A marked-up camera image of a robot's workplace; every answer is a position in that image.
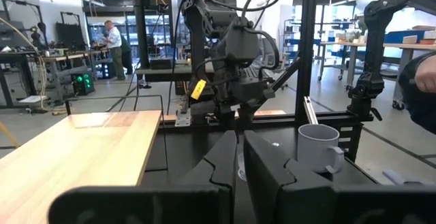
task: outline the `concrete floor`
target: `concrete floor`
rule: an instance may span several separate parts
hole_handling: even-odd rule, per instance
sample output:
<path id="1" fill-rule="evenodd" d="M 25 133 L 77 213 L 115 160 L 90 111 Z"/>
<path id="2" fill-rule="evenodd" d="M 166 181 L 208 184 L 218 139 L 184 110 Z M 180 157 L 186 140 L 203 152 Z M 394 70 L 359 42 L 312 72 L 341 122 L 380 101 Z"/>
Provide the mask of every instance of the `concrete floor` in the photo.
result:
<path id="1" fill-rule="evenodd" d="M 315 103 L 315 111 L 344 110 L 350 103 L 343 88 L 345 86 L 345 76 L 342 81 L 339 81 L 337 80 L 339 70 L 327 68 L 322 81 L 318 82 L 318 70 L 319 65 L 315 64 L 311 83 L 311 98 Z M 294 113 L 296 79 L 297 75 L 294 74 L 288 81 L 290 88 L 277 91 L 276 97 L 268 100 L 262 106 L 262 110 L 281 109 L 287 113 Z M 128 81 L 98 81 L 95 84 L 96 92 L 90 96 L 125 95 L 128 86 Z M 168 83 L 153 83 L 152 89 L 141 90 L 141 95 L 162 95 L 166 107 L 168 86 Z M 415 125 L 410 120 L 407 111 L 392 109 L 394 82 L 386 81 L 385 86 L 383 93 L 373 102 L 373 106 L 381 113 L 383 121 L 365 123 L 356 163 L 378 181 L 386 184 L 389 181 L 382 175 L 382 171 L 386 169 L 393 169 L 404 176 L 416 176 L 436 182 L 436 135 Z M 73 103 L 73 113 L 103 112 L 117 100 L 76 101 Z M 173 89 L 171 114 L 175 113 L 177 104 L 178 97 L 174 94 Z M 133 110 L 133 106 L 134 99 L 128 99 L 122 110 Z M 158 97 L 139 100 L 137 110 L 151 109 L 160 109 Z M 119 110 L 120 105 L 117 105 L 112 111 Z M 51 113 L 31 116 L 17 110 L 0 110 L 0 121 L 6 125 L 20 143 L 29 141 L 64 117 L 65 115 L 52 116 Z M 11 146 L 4 135 L 0 135 L 0 147 L 2 146 Z M 11 151 L 8 149 L 0 150 L 0 157 Z"/>

